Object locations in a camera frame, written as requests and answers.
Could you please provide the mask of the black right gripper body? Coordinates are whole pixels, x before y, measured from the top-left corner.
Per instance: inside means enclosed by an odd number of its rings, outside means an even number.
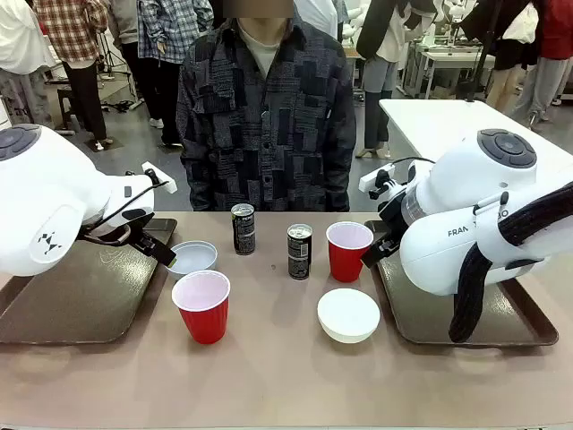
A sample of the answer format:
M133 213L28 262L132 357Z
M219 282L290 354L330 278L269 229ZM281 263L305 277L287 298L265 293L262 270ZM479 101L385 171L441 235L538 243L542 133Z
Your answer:
M401 238L407 231L407 223L402 215L403 200L403 196L395 196L379 212L386 227L383 244L391 251L399 248Z

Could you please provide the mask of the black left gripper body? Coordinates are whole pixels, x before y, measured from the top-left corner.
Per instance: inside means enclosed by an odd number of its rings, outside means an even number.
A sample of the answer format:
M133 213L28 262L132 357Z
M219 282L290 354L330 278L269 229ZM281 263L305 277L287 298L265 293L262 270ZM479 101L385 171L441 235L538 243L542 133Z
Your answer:
M140 252L151 252L156 245L155 237L145 231L148 223L148 219L136 219L127 224L129 228L127 244Z

